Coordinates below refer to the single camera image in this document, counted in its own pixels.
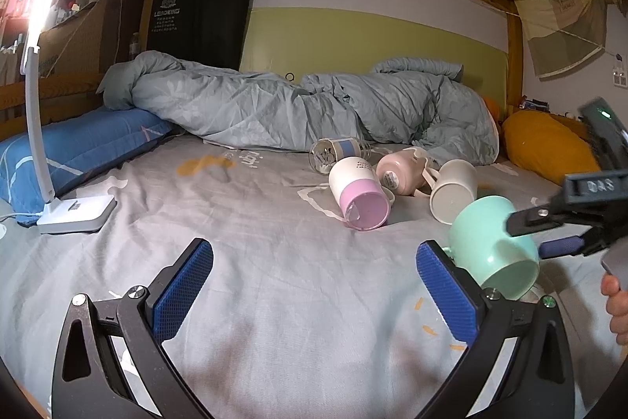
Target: human hand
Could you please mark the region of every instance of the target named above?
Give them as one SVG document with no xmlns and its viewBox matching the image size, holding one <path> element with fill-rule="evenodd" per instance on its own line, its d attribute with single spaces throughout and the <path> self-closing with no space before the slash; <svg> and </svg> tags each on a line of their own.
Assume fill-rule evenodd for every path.
<svg viewBox="0 0 628 419">
<path fill-rule="evenodd" d="M 610 331 L 617 334 L 618 345 L 628 345 L 628 291 L 619 287 L 619 279 L 610 274 L 602 278 L 602 295 L 608 297 L 606 312 L 613 317 Z"/>
</svg>

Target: gray bed sheet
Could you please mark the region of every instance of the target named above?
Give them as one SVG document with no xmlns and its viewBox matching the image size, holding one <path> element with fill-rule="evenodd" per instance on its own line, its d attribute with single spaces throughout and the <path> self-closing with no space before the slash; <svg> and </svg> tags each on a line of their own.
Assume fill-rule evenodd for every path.
<svg viewBox="0 0 628 419">
<path fill-rule="evenodd" d="M 379 146 L 382 156 L 400 146 Z M 557 187 L 510 163 L 478 168 L 480 195 L 518 209 Z M 118 205 L 97 234 L 41 236 L 0 226 L 0 355 L 50 408 L 57 342 L 71 297 L 122 295 L 149 284 L 194 237 L 214 269 L 181 330 L 164 343 L 189 386 L 221 419 L 413 418 L 462 354 L 416 272 L 419 243 L 447 245 L 428 202 L 399 197 L 389 222 L 356 232 L 306 154 L 228 150 L 183 135 L 71 195 L 109 191 Z M 0 215 L 9 213 L 0 201 Z M 564 227 L 537 241 L 579 233 Z M 599 256 L 544 262 L 538 284 L 561 305 L 575 363 L 577 417 L 616 372 Z M 507 342 L 475 410 L 486 406 Z M 128 352 L 116 344 L 140 402 Z"/>
</svg>

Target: mint green mug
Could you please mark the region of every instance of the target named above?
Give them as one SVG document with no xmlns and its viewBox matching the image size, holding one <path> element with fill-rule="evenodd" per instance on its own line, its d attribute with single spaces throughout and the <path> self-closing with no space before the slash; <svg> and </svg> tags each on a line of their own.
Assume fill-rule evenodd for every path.
<svg viewBox="0 0 628 419">
<path fill-rule="evenodd" d="M 482 289 L 494 287 L 509 300 L 525 295 L 539 275 L 539 253 L 530 235 L 511 237 L 506 220 L 515 212 L 501 196 L 486 196 L 462 210 L 444 251 Z"/>
</svg>

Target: black bag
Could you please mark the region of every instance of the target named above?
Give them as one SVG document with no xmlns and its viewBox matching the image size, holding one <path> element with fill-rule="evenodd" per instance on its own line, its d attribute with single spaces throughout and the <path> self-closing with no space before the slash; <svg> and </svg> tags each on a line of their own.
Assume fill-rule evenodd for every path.
<svg viewBox="0 0 628 419">
<path fill-rule="evenodd" d="M 250 0 L 154 0 L 148 50 L 237 70 Z"/>
</svg>

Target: blue pillow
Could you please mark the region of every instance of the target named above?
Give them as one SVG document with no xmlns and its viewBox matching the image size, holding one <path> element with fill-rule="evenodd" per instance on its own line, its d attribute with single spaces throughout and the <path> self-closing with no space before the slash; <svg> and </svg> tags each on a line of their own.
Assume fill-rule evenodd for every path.
<svg viewBox="0 0 628 419">
<path fill-rule="evenodd" d="M 155 147 L 173 125 L 142 109 L 98 108 L 78 118 L 43 127 L 48 169 L 57 197 L 90 178 Z M 43 210 L 26 134 L 0 142 L 0 198 L 16 213 Z M 37 216 L 20 215 L 24 225 Z"/>
</svg>

